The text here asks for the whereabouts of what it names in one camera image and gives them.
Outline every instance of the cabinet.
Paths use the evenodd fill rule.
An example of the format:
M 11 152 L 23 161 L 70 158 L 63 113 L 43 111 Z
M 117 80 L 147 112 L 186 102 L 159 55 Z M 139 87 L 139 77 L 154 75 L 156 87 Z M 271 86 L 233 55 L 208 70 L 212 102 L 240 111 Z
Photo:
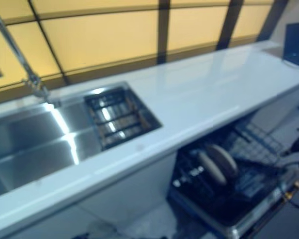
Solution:
M 71 239 L 100 219 L 121 226 L 165 200 L 176 153 L 4 239 Z

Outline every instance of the open dishwasher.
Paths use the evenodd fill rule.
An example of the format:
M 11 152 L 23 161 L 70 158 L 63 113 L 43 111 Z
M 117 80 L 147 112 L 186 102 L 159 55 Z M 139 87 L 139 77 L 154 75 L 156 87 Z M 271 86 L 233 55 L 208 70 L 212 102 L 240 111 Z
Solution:
M 278 167 L 282 149 L 250 117 L 235 121 L 179 150 L 171 198 L 218 236 L 252 234 L 296 180 Z

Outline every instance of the stainless steel sink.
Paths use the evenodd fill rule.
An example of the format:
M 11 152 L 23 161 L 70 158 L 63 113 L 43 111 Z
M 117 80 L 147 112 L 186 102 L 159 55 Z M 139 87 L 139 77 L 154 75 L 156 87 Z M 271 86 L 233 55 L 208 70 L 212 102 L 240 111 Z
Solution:
M 126 83 L 0 117 L 0 195 L 157 129 Z

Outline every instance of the dishwasher rack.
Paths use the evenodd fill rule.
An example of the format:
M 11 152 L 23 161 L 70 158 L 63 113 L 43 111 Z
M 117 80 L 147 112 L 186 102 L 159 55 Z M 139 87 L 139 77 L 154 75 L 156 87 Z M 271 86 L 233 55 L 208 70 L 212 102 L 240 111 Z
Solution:
M 217 144 L 233 158 L 250 160 L 275 166 L 283 146 L 270 134 L 251 122 L 250 117 L 237 120 L 202 137 L 180 150 L 180 154 L 194 148 L 203 149 L 208 144 Z

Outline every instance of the chrome faucet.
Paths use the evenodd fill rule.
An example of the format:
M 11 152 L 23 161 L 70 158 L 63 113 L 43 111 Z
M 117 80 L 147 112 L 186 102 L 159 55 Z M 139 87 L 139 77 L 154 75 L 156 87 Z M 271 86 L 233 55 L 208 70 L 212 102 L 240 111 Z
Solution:
M 12 51 L 15 53 L 17 59 L 19 60 L 20 64 L 24 67 L 25 71 L 27 72 L 27 79 L 22 79 L 22 82 L 29 86 L 33 92 L 33 94 L 37 97 L 43 98 L 44 101 L 49 102 L 49 91 L 45 87 L 44 83 L 40 79 L 40 77 L 35 74 L 30 67 L 29 63 L 25 59 L 24 55 L 20 51 L 18 45 L 16 44 L 15 40 L 11 36 L 10 32 L 6 28 L 3 20 L 0 17 L 0 32 L 9 44 Z

